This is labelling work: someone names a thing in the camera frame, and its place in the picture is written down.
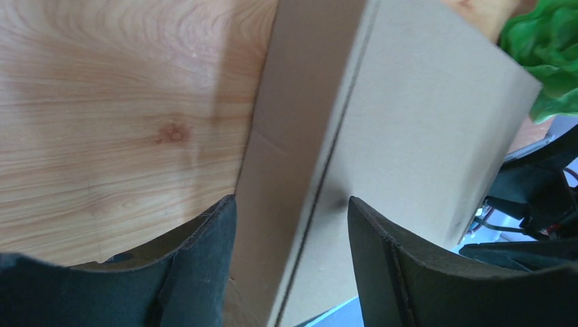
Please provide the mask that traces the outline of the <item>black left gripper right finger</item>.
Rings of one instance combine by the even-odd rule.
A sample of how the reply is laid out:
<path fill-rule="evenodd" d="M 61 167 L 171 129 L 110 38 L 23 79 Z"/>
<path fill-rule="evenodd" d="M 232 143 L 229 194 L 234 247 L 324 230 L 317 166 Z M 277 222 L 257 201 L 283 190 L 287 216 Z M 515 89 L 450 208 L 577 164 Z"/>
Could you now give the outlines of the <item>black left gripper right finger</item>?
<path fill-rule="evenodd" d="M 576 239 L 453 253 L 356 197 L 348 233 L 366 326 L 577 325 Z"/>

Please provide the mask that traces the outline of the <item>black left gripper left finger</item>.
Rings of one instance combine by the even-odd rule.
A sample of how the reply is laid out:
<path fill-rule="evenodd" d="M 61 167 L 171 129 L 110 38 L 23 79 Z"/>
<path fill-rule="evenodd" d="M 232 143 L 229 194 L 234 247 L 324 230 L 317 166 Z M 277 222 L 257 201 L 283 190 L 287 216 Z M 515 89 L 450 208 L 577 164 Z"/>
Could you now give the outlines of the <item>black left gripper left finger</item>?
<path fill-rule="evenodd" d="M 221 326 L 237 229 L 223 197 L 196 218 L 103 263 L 1 254 L 2 326 Z"/>

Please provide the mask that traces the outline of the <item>brown cardboard sheet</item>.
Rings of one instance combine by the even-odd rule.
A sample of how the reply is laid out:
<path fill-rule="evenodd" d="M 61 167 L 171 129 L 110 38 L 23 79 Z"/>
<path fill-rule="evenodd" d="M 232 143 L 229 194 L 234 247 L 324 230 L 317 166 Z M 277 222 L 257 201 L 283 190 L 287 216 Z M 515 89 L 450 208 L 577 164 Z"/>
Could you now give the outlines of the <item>brown cardboard sheet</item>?
<path fill-rule="evenodd" d="M 450 249 L 540 90 L 497 46 L 530 1 L 280 1 L 236 188 L 252 326 L 356 296 L 351 196 Z"/>

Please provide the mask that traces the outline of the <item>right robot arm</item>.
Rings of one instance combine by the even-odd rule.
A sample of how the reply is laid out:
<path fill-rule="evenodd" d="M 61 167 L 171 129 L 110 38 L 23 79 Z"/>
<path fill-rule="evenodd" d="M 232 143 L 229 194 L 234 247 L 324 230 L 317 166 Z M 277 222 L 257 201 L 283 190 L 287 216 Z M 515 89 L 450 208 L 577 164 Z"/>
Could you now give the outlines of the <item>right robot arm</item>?
<path fill-rule="evenodd" d="M 566 167 L 577 158 L 577 128 L 500 168 L 486 203 L 520 220 L 517 232 L 530 241 L 466 245 L 460 255 L 531 272 L 577 263 L 577 188 Z"/>

